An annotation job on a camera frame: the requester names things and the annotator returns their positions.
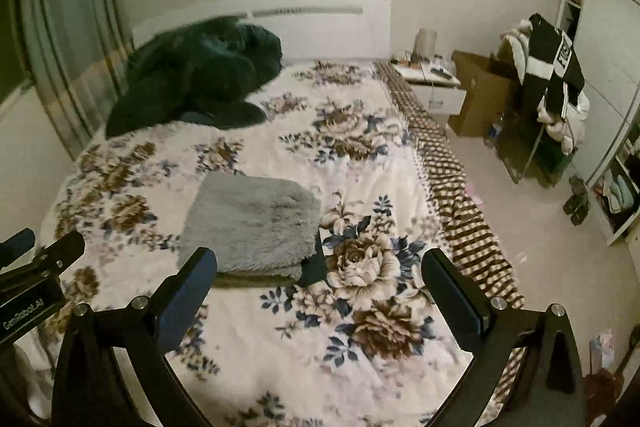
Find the floral white bed blanket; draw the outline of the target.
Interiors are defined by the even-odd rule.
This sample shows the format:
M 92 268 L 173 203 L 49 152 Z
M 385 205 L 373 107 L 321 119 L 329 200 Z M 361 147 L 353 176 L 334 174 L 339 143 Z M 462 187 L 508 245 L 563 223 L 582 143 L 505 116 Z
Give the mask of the floral white bed blanket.
M 421 277 L 448 249 L 448 145 L 390 66 L 286 68 L 257 126 L 174 122 L 79 155 L 40 237 L 84 236 L 70 306 L 148 295 L 198 247 L 216 280 L 168 360 L 217 426 L 421 426 L 469 364 Z

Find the white wardrobe shelf unit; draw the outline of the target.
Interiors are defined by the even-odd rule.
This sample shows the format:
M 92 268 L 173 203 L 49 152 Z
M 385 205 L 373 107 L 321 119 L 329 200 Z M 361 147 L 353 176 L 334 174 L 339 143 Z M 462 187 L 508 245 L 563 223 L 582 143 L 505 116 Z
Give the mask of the white wardrobe shelf unit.
M 573 40 L 590 102 L 573 167 L 612 245 L 639 218 L 639 184 L 624 159 L 639 124 L 639 0 L 561 0 L 555 25 Z

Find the brown striped bed sheet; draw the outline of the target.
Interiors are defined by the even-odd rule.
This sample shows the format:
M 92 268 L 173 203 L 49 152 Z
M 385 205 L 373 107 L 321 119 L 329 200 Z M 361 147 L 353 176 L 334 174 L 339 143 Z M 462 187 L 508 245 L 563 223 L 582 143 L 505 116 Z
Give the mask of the brown striped bed sheet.
M 451 254 L 452 263 L 487 297 L 502 297 L 513 308 L 521 308 L 524 298 L 516 287 L 512 265 L 503 256 L 480 207 L 466 191 L 464 168 L 451 152 L 444 132 L 392 66 L 378 64 L 376 70 L 407 121 L 426 201 L 437 213 L 437 236 Z M 395 423 L 425 426 L 462 376 L 469 358 L 452 338 L 439 307 L 422 288 L 424 249 L 412 251 L 403 239 L 400 254 L 409 263 L 407 280 L 399 283 L 390 300 L 355 313 L 354 339 L 382 367 L 387 390 L 397 389 L 407 377 L 419 378 L 419 389 L 408 394 L 418 409 L 405 412 Z

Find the beige cylindrical table lamp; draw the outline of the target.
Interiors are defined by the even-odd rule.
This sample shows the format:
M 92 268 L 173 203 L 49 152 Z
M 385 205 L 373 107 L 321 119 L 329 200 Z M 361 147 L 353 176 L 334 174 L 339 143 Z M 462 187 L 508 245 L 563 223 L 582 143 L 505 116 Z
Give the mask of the beige cylindrical table lamp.
M 419 60 L 431 60 L 435 55 L 438 33 L 430 28 L 420 28 L 414 39 L 412 54 Z

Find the striped window curtain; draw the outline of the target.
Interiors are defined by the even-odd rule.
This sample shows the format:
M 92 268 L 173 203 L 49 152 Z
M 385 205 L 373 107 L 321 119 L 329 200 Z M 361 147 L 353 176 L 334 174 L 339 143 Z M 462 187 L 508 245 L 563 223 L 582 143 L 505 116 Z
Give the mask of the striped window curtain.
M 15 0 L 26 72 L 70 157 L 126 92 L 131 32 L 118 0 Z

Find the black white jacket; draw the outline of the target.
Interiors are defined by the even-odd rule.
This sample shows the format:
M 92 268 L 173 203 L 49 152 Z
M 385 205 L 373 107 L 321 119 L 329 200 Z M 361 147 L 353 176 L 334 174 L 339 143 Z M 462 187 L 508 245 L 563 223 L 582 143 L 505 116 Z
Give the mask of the black white jacket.
M 535 13 L 501 34 L 499 57 L 515 68 L 520 114 L 541 124 L 563 155 L 572 155 L 585 141 L 590 112 L 572 39 Z

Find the white bedside table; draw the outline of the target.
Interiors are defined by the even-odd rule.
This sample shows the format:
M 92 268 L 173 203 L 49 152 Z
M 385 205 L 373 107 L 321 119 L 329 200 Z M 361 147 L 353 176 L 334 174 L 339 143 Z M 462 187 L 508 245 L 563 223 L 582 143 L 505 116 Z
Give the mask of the white bedside table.
M 466 97 L 461 81 L 445 69 L 427 62 L 391 61 L 390 64 L 405 79 L 414 94 L 432 115 L 457 116 Z

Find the grey fluffy pants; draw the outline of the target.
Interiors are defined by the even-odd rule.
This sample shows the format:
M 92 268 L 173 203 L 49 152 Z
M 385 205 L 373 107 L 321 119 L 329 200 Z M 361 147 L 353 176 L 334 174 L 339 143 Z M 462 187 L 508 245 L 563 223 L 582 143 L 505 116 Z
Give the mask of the grey fluffy pants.
M 314 192 L 293 181 L 211 172 L 186 215 L 178 258 L 210 249 L 220 285 L 310 286 L 328 273 L 320 213 Z

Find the brown cardboard box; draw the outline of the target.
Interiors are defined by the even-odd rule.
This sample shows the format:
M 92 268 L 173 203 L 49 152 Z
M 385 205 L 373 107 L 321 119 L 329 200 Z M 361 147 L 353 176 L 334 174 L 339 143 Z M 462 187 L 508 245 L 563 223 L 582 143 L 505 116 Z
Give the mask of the brown cardboard box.
M 456 65 L 465 99 L 460 113 L 449 117 L 449 127 L 457 136 L 485 136 L 508 108 L 520 85 L 516 69 L 494 56 L 459 50 L 452 52 L 451 60 Z

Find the white bed headboard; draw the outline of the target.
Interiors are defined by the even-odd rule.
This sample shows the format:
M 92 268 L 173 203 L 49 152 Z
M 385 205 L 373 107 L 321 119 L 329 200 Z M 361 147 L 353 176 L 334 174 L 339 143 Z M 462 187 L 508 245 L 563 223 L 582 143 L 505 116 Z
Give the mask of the white bed headboard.
M 392 0 L 215 0 L 145 20 L 132 30 L 144 46 L 164 31 L 235 16 L 280 38 L 287 62 L 384 60 L 390 56 Z

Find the dark slippers pair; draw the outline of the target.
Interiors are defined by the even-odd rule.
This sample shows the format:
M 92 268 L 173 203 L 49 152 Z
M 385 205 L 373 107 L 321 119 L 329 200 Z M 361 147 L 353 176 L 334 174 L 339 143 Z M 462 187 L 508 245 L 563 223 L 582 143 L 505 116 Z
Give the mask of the dark slippers pair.
M 570 176 L 568 182 L 572 188 L 572 195 L 564 202 L 563 211 L 570 218 L 572 225 L 579 227 L 586 220 L 590 209 L 588 188 L 577 174 Z

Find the dark green plush blanket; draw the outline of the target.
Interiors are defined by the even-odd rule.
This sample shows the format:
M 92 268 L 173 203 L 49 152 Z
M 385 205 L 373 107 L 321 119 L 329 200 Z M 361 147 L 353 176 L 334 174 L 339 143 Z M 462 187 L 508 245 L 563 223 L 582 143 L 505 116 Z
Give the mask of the dark green plush blanket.
M 112 139 L 173 121 L 221 130 L 263 124 L 266 113 L 247 98 L 281 69 L 279 37 L 235 16 L 164 31 L 128 58 L 128 89 L 104 135 Z

